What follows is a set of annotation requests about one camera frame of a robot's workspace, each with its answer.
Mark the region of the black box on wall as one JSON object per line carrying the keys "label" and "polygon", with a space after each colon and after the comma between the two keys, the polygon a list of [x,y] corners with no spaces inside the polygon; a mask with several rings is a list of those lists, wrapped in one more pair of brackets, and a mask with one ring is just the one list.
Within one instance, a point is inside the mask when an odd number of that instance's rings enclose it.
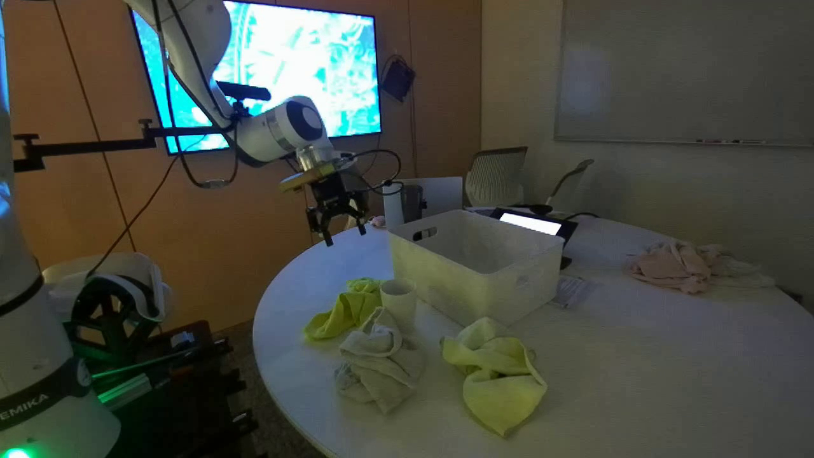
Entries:
{"label": "black box on wall", "polygon": [[385,65],[381,89],[398,102],[404,102],[415,82],[416,72],[401,56]]}

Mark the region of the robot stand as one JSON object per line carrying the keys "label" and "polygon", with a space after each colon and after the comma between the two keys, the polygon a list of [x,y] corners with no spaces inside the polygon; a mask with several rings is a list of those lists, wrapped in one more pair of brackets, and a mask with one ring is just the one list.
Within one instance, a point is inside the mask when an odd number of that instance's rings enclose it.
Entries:
{"label": "robot stand", "polygon": [[233,346],[198,320],[144,337],[121,361],[100,343],[75,343],[99,398],[119,420],[106,458],[255,458],[247,441],[258,421],[237,408],[246,389],[226,367]]}

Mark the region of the wall screen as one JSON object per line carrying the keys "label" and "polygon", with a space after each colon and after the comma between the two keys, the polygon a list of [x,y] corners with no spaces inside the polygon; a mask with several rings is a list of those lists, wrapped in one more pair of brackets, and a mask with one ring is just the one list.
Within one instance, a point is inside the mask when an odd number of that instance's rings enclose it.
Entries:
{"label": "wall screen", "polygon": [[[294,96],[314,102],[330,139],[382,131],[375,18],[368,15],[223,0],[231,36],[213,71],[216,81],[265,88],[270,101],[244,101],[257,116]],[[172,127],[159,36],[153,20],[130,6],[155,107]],[[204,111],[168,71],[176,127],[210,127]],[[169,154],[229,148],[221,134],[165,141]]]}

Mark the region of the white bottle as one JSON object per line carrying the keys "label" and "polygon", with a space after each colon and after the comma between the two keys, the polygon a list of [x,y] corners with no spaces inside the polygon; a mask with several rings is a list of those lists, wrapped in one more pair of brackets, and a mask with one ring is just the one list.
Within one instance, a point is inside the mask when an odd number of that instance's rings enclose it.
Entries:
{"label": "white bottle", "polygon": [[387,229],[393,229],[405,223],[403,209],[404,183],[393,181],[383,187],[384,220]]}

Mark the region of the mesh office chair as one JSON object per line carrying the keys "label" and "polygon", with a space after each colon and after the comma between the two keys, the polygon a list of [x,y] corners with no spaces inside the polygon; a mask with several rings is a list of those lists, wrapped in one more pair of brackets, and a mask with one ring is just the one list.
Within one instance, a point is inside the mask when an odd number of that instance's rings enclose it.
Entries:
{"label": "mesh office chair", "polygon": [[474,154],[464,179],[468,204],[473,207],[520,205],[526,154],[527,147],[490,149]]}

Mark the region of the small plastic packet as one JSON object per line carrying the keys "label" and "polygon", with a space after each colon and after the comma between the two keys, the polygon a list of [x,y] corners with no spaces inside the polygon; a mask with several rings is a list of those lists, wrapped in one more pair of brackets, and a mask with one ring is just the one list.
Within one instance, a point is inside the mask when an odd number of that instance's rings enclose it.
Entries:
{"label": "small plastic packet", "polygon": [[582,277],[561,275],[551,303],[561,309],[567,309],[578,304],[586,295],[590,295],[592,287],[592,283]]}

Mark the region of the white cup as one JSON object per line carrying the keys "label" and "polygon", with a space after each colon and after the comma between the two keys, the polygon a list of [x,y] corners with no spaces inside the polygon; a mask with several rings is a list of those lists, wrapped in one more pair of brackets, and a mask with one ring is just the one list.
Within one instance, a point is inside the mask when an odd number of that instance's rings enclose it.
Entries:
{"label": "white cup", "polygon": [[415,330],[417,312],[416,285],[409,279],[389,279],[380,285],[383,306],[402,331]]}

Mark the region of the white plastic box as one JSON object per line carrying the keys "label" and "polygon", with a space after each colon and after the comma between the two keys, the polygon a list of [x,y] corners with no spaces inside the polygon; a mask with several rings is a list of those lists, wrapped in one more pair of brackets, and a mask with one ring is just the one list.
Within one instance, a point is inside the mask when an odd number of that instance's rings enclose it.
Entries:
{"label": "white plastic box", "polygon": [[394,275],[459,325],[483,317],[511,325],[557,293],[564,241],[469,211],[389,229]]}

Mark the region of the grey cloth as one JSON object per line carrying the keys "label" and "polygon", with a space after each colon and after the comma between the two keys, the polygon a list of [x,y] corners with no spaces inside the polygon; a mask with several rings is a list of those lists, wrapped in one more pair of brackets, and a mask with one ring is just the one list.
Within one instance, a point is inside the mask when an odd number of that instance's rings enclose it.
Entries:
{"label": "grey cloth", "polygon": [[394,412],[418,388],[425,357],[415,339],[399,330],[392,314],[376,308],[358,330],[338,346],[341,363],[335,390],[344,398],[374,404],[383,415]]}

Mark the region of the pink cloth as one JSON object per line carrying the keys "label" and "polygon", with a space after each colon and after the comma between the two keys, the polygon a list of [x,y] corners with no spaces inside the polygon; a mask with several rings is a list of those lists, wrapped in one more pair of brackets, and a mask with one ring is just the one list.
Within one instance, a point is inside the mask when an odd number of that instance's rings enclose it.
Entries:
{"label": "pink cloth", "polygon": [[713,267],[724,253],[723,246],[696,246],[679,240],[657,242],[629,259],[624,271],[646,284],[698,294],[708,290]]}

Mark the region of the white headset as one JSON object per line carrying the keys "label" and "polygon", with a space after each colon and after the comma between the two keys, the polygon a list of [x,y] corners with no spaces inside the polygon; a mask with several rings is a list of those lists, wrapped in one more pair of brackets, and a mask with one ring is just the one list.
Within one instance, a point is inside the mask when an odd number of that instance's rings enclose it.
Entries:
{"label": "white headset", "polygon": [[126,316],[159,324],[172,310],[172,289],[160,267],[142,253],[111,253],[72,259],[43,272],[48,298],[64,322],[89,316],[98,300],[113,296],[135,310]]}

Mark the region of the yellow-green cloth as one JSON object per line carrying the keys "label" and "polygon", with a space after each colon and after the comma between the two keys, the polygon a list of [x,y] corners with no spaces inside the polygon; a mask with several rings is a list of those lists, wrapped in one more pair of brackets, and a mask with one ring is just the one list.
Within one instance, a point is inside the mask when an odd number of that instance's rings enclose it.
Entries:
{"label": "yellow-green cloth", "polygon": [[492,434],[508,438],[546,396],[548,384],[534,365],[534,351],[491,317],[442,337],[439,346],[442,359],[464,375],[466,409]]}
{"label": "yellow-green cloth", "polygon": [[334,307],[314,316],[303,328],[303,335],[310,341],[323,341],[360,327],[383,305],[382,284],[380,279],[369,277],[347,281],[346,290],[338,294]]}

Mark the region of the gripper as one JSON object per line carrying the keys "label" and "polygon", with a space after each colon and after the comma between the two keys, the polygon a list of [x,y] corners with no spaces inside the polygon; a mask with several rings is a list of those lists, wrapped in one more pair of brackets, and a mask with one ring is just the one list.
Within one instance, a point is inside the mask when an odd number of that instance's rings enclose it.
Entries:
{"label": "gripper", "polygon": [[333,246],[329,224],[333,218],[348,216],[347,229],[357,229],[366,235],[368,203],[366,192],[352,173],[338,173],[308,185],[314,205],[307,209],[309,230],[320,235],[326,246]]}

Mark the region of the white cloth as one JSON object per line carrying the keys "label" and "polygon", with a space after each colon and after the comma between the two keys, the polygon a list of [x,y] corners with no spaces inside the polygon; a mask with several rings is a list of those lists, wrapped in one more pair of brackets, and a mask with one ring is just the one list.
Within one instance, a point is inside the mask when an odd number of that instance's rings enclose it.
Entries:
{"label": "white cloth", "polygon": [[776,286],[774,278],[759,265],[735,258],[724,246],[709,244],[697,248],[710,269],[710,283],[738,289],[769,289]]}

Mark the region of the black tablet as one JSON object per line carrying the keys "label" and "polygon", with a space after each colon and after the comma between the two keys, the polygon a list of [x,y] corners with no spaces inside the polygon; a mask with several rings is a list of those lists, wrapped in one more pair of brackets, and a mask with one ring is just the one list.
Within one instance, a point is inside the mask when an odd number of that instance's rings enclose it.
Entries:
{"label": "black tablet", "polygon": [[567,246],[570,239],[576,232],[578,223],[564,219],[541,216],[534,212],[513,211],[512,209],[496,208],[490,212],[489,217],[511,223],[515,226],[541,232],[552,237],[559,237],[563,240],[563,246]]}

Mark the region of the whiteboard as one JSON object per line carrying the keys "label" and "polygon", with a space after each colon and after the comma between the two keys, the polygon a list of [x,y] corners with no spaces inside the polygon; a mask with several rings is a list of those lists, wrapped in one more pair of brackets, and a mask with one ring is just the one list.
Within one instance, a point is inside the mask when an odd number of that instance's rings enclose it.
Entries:
{"label": "whiteboard", "polygon": [[814,148],[814,0],[563,0],[561,141]]}

